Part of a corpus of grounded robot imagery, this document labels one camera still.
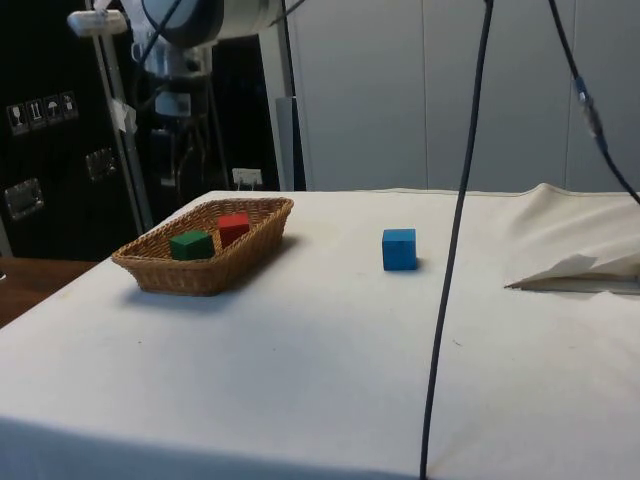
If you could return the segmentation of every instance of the basket rim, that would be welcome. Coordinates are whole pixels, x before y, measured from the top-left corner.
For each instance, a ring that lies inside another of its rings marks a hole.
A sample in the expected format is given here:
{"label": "basket rim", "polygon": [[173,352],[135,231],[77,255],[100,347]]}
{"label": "basket rim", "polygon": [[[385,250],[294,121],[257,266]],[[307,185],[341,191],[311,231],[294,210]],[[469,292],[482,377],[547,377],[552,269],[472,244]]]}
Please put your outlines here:
{"label": "basket rim", "polygon": [[[235,241],[231,246],[229,246],[228,248],[225,248],[222,254],[216,255],[213,258],[183,261],[183,260],[173,260],[170,258],[125,255],[123,253],[125,250],[133,246],[136,246],[137,244],[142,243],[145,240],[148,240],[150,237],[160,236],[163,232],[167,231],[175,223],[184,219],[184,217],[196,214],[206,208],[209,208],[211,205],[215,205],[217,203],[223,203],[223,202],[224,203],[228,203],[228,202],[245,203],[245,204],[246,203],[267,203],[267,202],[280,203],[281,202],[282,206],[277,210],[274,210],[273,212],[269,213],[269,215],[267,215],[263,219],[263,221],[260,223],[260,226],[257,229],[252,230],[248,235],[244,235],[242,238]],[[236,250],[240,249],[242,245],[250,241],[256,234],[260,232],[260,230],[263,229],[264,226],[272,222],[278,214],[284,213],[288,215],[293,209],[293,206],[294,206],[294,201],[286,197],[228,198],[228,199],[210,200],[208,202],[204,202],[204,203],[201,203],[200,205],[197,205],[196,207],[172,219],[166,224],[158,228],[155,228],[152,231],[145,233],[144,235],[141,235],[140,237],[133,240],[132,242],[127,243],[126,245],[123,245],[111,255],[111,260],[116,264],[125,268],[136,265],[136,264],[148,264],[150,262],[152,262],[156,268],[175,268],[178,265],[181,267],[188,267],[189,269],[210,268],[212,265],[215,265],[217,263],[222,263],[223,261],[227,260],[229,257],[233,256]]]}

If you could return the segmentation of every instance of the electrical outlet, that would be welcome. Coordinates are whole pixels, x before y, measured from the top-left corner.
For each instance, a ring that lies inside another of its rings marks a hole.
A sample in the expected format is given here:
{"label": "electrical outlet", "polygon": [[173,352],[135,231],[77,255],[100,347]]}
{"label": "electrical outlet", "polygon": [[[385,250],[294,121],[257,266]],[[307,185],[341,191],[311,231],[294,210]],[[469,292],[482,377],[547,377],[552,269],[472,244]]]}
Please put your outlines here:
{"label": "electrical outlet", "polygon": [[238,186],[257,187],[262,185],[262,170],[257,168],[234,168],[233,183]]}

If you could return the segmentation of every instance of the wicker basket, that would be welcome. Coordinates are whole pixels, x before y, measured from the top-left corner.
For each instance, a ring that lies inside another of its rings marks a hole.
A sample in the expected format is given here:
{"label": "wicker basket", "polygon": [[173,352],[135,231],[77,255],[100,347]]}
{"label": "wicker basket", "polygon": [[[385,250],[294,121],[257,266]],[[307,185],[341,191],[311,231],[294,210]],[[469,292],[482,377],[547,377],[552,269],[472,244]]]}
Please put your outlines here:
{"label": "wicker basket", "polygon": [[[147,292],[211,296],[228,289],[282,241],[293,208],[286,198],[233,199],[208,202],[125,245],[111,257]],[[223,249],[218,217],[247,212],[251,231]],[[212,234],[216,255],[210,260],[171,259],[169,240],[189,230]]]}

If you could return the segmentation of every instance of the red cube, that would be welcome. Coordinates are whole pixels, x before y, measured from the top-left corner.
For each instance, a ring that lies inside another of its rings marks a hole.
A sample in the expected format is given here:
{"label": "red cube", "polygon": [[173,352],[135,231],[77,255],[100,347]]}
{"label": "red cube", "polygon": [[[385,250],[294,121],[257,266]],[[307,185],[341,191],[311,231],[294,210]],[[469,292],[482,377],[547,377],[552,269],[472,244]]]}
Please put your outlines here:
{"label": "red cube", "polygon": [[251,230],[249,226],[249,214],[235,213],[224,215],[218,219],[218,230],[220,230],[220,240],[222,248],[227,248],[245,233]]}

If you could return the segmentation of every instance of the black wall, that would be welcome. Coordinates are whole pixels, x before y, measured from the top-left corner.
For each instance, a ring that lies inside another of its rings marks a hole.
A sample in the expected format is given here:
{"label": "black wall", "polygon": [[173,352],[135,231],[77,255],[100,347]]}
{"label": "black wall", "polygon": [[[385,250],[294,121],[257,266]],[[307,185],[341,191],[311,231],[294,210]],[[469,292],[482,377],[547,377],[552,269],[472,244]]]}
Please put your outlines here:
{"label": "black wall", "polygon": [[[66,23],[83,8],[82,0],[0,3],[0,215],[16,256],[99,260],[136,236],[93,43]],[[75,94],[77,119],[12,134],[7,107],[63,92]],[[85,157],[104,148],[117,170],[94,183]],[[3,192],[30,178],[45,206],[14,221]]]}

